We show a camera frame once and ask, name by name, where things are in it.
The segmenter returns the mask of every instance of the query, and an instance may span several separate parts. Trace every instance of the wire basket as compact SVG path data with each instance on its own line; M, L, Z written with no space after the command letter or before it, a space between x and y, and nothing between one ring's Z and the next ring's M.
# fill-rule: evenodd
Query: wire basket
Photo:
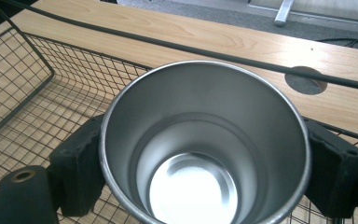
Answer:
M48 155L91 117L104 113L128 83L150 68L42 36L0 34L0 179L26 165L48 167ZM358 135L335 133L358 146ZM61 223L139 223L104 187L84 217ZM304 197L282 223L358 223L329 220Z

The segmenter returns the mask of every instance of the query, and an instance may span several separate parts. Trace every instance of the wooden tabletop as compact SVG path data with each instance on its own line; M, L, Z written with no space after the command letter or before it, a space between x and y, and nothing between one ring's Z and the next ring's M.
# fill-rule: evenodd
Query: wooden tabletop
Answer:
M287 67L307 66L330 76L358 80L358 49L90 0L40 0L34 7L75 21L197 49ZM24 32L151 67L183 60L213 60L198 54L81 28L27 10L15 16L13 21ZM283 74L241 64L239 66L275 84L293 101L303 116L358 133L358 90L328 84L323 93L306 95L292 90L286 84Z

